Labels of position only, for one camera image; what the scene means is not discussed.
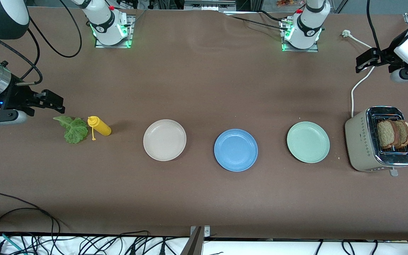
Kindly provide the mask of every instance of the plate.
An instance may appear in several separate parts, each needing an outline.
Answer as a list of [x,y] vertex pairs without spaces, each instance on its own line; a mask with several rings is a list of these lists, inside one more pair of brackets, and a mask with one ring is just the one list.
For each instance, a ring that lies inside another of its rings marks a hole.
[[217,162],[226,170],[240,172],[250,168],[257,158],[253,136],[241,129],[229,129],[218,136],[214,147]]
[[303,121],[292,126],[288,132],[290,153],[305,163],[323,160],[330,150],[330,139],[319,125]]
[[170,119],[154,122],[147,128],[143,139],[147,155],[158,161],[175,159],[183,152],[186,143],[185,130]]

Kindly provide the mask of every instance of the yellow mustard bottle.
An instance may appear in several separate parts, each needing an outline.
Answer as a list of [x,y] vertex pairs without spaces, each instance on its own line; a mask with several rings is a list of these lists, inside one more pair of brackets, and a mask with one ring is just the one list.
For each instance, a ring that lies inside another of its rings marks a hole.
[[91,116],[87,118],[87,124],[92,127],[92,140],[95,141],[94,138],[94,129],[104,136],[109,136],[111,134],[111,128],[105,124],[99,117]]

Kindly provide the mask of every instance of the white plate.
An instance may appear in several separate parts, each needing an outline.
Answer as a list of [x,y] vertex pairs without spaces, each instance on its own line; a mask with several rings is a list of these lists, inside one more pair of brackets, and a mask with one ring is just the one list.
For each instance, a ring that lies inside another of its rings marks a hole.
[[175,159],[185,149],[187,135],[179,123],[170,119],[154,122],[144,133],[144,149],[158,161]]

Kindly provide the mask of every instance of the green plate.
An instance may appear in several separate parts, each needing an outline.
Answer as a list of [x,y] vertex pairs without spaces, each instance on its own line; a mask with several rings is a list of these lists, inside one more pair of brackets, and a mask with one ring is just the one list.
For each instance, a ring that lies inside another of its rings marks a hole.
[[303,121],[292,126],[288,132],[290,153],[305,163],[323,160],[330,150],[327,133],[316,123]]

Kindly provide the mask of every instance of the blue plate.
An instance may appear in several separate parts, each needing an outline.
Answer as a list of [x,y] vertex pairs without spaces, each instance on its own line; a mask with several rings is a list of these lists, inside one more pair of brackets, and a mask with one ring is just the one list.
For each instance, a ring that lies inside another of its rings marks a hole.
[[233,172],[245,171],[256,161],[257,144],[248,132],[229,129],[217,138],[214,153],[224,169]]

